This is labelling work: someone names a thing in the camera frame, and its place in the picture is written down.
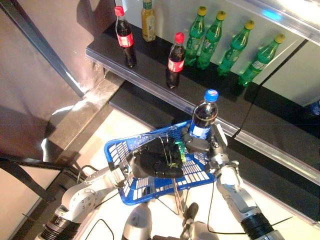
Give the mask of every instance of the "wire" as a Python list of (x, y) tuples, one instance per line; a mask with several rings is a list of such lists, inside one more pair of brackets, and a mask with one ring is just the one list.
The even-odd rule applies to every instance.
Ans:
[(90, 233), (92, 232), (92, 230), (95, 228), (95, 226), (97, 225), (97, 223), (99, 221), (102, 221), (106, 227), (110, 230), (111, 234), (112, 234), (112, 239), (115, 240), (115, 235), (114, 235), (114, 232), (111, 230), (111, 228), (108, 226), (108, 224), (105, 222), (105, 220), (103, 220), (102, 218), (100, 218), (98, 221), (96, 221), (96, 223), (93, 225), (93, 227), (91, 228), (89, 234), (86, 236), (85, 240), (87, 240), (87, 238), (89, 237)]
[(282, 222), (284, 222), (284, 221), (287, 221), (287, 220), (289, 220), (289, 219), (292, 219), (292, 218), (293, 218), (293, 216), (287, 217), (287, 218), (285, 218), (285, 219), (283, 219), (283, 220), (281, 220), (281, 221), (278, 221), (278, 222), (272, 224), (271, 226), (275, 226), (275, 225), (277, 225), (277, 224), (280, 224), (280, 223), (282, 223)]
[(218, 232), (218, 231), (211, 231), (209, 229), (209, 219), (210, 219), (210, 212), (211, 212), (211, 206), (212, 206), (212, 200), (214, 199), (214, 189), (215, 189), (215, 182), (212, 183), (212, 194), (211, 194), (211, 202), (210, 202), (210, 208), (209, 208), (209, 213), (208, 213), (208, 221), (206, 223), (206, 228), (210, 233), (213, 234), (223, 234), (223, 235), (244, 235), (246, 233), (244, 232)]
[(76, 184), (79, 184), (80, 176), (81, 176), (81, 174), (82, 174), (82, 171), (83, 171), (85, 168), (91, 168), (92, 170), (94, 170), (94, 171), (96, 171), (96, 172), (98, 171), (98, 169), (96, 169), (95, 167), (93, 167), (93, 166), (91, 166), (91, 165), (84, 165), (84, 166), (80, 169), (80, 171), (79, 171), (78, 177), (77, 177), (77, 179), (76, 179)]
[(100, 205), (104, 204), (105, 202), (109, 201), (110, 199), (112, 199), (113, 197), (115, 197), (116, 195), (118, 195), (119, 192), (117, 192), (115, 195), (109, 197), (107, 200), (103, 201), (103, 202), (100, 202), (97, 206), (95, 206), (94, 209), (96, 209), (97, 207), (99, 207)]
[(242, 121), (242, 124), (240, 126), (240, 128), (232, 135), (231, 139), (235, 139), (235, 137), (241, 132), (241, 130), (243, 129), (245, 122), (249, 116), (249, 113), (252, 109), (252, 106), (254, 105), (254, 102), (256, 101), (256, 98), (258, 96), (258, 93), (260, 92), (260, 89), (262, 88), (262, 85), (266, 83), (266, 81), (268, 81), (284, 64), (286, 64), (286, 62), (288, 62), (306, 43), (308, 42), (307, 39), (304, 39), (299, 46), (297, 46), (290, 54), (289, 56), (287, 56), (266, 78), (265, 80), (263, 80), (259, 85), (258, 88), (255, 92), (255, 95), (252, 99), (251, 105), (249, 107), (248, 112), (245, 115), (244, 120)]

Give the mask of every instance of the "bottle label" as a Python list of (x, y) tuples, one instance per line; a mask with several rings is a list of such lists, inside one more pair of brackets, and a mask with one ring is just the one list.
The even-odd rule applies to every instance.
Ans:
[(117, 34), (117, 37), (118, 37), (119, 45), (121, 47), (128, 48), (134, 44), (134, 37), (133, 37), (132, 33), (130, 33), (127, 36), (119, 36)]
[(239, 56), (240, 56), (241, 51), (235, 49), (235, 48), (230, 48), (226, 54), (225, 54), (225, 58), (231, 62), (235, 62), (238, 60)]
[(193, 122), (189, 128), (189, 134), (191, 137), (196, 137), (198, 139), (206, 139), (210, 131), (210, 127), (201, 128), (196, 126)]
[(211, 43), (208, 38), (205, 38), (205, 40), (203, 42), (203, 48), (202, 49), (206, 53), (210, 53), (211, 54), (211, 53), (213, 53), (215, 51), (215, 49), (217, 47), (217, 44), (218, 44), (217, 41), (215, 41), (214, 43)]
[(148, 16), (145, 21), (147, 38), (148, 40), (152, 40), (155, 35), (155, 16)]
[(266, 63), (262, 63), (262, 62), (260, 62), (260, 61), (254, 61), (253, 63), (252, 63), (252, 66), (255, 68), (255, 69), (257, 69), (257, 70), (259, 70), (259, 72), (261, 72), (264, 68), (265, 68), (265, 66), (266, 66), (267, 64)]
[(143, 8), (146, 10), (152, 9), (152, 0), (143, 0)]
[(180, 62), (175, 62), (175, 61), (172, 61), (169, 58), (169, 60), (168, 60), (168, 69), (171, 72), (175, 72), (175, 73), (180, 72), (184, 68), (184, 63), (185, 63), (185, 60), (180, 61)]
[(191, 50), (198, 50), (201, 43), (201, 38), (196, 38), (194, 36), (189, 37), (186, 47)]

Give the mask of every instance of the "red label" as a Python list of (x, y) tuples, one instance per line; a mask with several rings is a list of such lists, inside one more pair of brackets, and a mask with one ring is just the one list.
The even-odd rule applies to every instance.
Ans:
[(132, 33), (130, 33), (127, 36), (117, 35), (117, 37), (121, 47), (127, 48), (127, 47), (131, 47), (134, 44), (134, 37)]
[(171, 72), (180, 72), (184, 68), (185, 60), (180, 62), (171, 61), (170, 58), (168, 60), (168, 68)]

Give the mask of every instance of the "green object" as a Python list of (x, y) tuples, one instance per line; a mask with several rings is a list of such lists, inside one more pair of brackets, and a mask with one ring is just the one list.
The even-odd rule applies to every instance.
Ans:
[(190, 27), (189, 39), (186, 43), (184, 65), (192, 66), (197, 60), (198, 48), (205, 33), (206, 7), (200, 6), (196, 19)]
[(279, 44), (283, 42), (285, 35), (279, 34), (267, 46), (261, 48), (255, 56), (253, 62), (247, 67), (245, 72), (239, 77), (238, 84), (246, 87), (252, 80), (266, 67), (275, 57)]
[(152, 9), (152, 0), (143, 0), (143, 8), (146, 10)]
[(187, 161), (186, 156), (185, 156), (185, 144), (182, 141), (176, 141), (175, 144), (179, 146), (179, 151), (181, 155), (181, 160), (183, 163)]
[(243, 30), (233, 37), (230, 48), (226, 51), (223, 61), (217, 69), (219, 76), (226, 76), (230, 72), (230, 69), (238, 60), (241, 52), (247, 46), (249, 33), (253, 29), (254, 25), (254, 21), (247, 21)]
[(224, 11), (219, 11), (216, 15), (216, 19), (208, 32), (205, 35), (205, 39), (201, 48), (200, 56), (197, 60), (197, 67), (204, 70), (210, 64), (210, 59), (214, 54), (218, 42), (220, 41), (222, 34), (222, 22), (224, 21), (226, 13)]

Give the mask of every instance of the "yellow juice bottle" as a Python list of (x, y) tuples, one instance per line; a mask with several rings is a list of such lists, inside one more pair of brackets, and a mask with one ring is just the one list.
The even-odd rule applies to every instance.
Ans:
[(155, 10), (152, 8), (152, 0), (143, 0), (141, 10), (142, 36), (146, 42), (156, 39), (155, 33)]

